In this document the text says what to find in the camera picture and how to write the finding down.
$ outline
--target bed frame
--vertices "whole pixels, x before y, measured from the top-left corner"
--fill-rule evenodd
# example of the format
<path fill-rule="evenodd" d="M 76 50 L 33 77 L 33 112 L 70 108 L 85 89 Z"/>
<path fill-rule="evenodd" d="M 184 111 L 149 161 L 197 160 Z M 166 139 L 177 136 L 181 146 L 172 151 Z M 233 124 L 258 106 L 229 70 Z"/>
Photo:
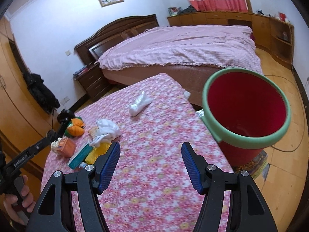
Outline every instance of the bed frame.
<path fill-rule="evenodd" d="M 93 36 L 76 45 L 74 50 L 83 63 L 88 65 L 97 61 L 111 47 L 158 26 L 155 14 L 120 18 L 99 29 Z"/>

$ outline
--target nightstand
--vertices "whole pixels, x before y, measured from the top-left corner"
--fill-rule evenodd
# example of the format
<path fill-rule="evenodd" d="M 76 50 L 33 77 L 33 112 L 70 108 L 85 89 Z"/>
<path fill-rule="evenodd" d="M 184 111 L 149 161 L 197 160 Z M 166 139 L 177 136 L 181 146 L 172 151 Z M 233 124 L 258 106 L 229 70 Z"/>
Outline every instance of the nightstand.
<path fill-rule="evenodd" d="M 90 66 L 76 80 L 85 89 L 92 101 L 99 100 L 112 88 L 112 85 L 104 77 L 98 64 Z"/>

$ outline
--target orange box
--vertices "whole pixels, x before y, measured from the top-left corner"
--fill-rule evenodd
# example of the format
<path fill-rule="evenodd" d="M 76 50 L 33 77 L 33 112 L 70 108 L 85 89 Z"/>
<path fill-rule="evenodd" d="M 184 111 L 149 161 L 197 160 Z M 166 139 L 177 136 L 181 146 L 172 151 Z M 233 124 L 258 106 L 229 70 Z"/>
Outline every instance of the orange box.
<path fill-rule="evenodd" d="M 57 152 L 63 157 L 71 158 L 75 152 L 76 144 L 70 138 L 63 138 L 58 145 Z"/>

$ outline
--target human hand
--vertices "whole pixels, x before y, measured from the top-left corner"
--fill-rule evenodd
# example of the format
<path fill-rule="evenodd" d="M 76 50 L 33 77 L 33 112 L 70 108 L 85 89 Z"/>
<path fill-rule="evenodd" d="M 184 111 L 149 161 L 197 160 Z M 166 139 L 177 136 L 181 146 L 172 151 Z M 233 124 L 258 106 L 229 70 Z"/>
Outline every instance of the human hand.
<path fill-rule="evenodd" d="M 26 198 L 24 199 L 24 201 L 22 202 L 22 205 L 24 208 L 27 208 L 27 212 L 31 213 L 36 202 L 33 200 L 33 195 L 32 193 L 29 193 L 29 187 L 26 185 L 27 181 L 28 181 L 28 177 L 26 175 L 23 175 L 23 179 L 24 179 L 24 186 L 21 190 L 21 195 L 22 196 L 26 196 Z M 18 216 L 18 214 L 15 212 L 15 210 L 13 210 L 12 208 L 12 204 L 14 204 L 15 202 L 17 202 L 17 196 L 12 195 L 12 194 L 6 194 L 4 196 L 4 207 L 7 210 L 8 215 L 10 216 L 10 218 L 15 221 L 18 222 L 22 225 L 25 225 L 23 220 Z"/>

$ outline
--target white wall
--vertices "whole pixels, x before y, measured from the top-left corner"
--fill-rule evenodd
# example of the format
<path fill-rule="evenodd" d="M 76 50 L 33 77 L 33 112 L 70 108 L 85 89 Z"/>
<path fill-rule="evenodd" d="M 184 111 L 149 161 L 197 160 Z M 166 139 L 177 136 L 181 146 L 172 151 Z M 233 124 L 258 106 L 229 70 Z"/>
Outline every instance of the white wall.
<path fill-rule="evenodd" d="M 167 26 L 168 7 L 187 7 L 186 0 L 124 0 L 101 7 L 98 0 L 34 0 L 18 10 L 10 21 L 17 45 L 32 72 L 71 107 L 85 92 L 73 81 L 83 67 L 74 46 L 104 25 L 122 17 L 156 14 L 160 26 Z"/>
<path fill-rule="evenodd" d="M 252 10 L 263 10 L 266 14 L 285 13 L 295 27 L 293 65 L 305 85 L 309 77 L 309 28 L 291 0 L 250 0 Z M 305 88 L 309 97 L 309 87 Z"/>

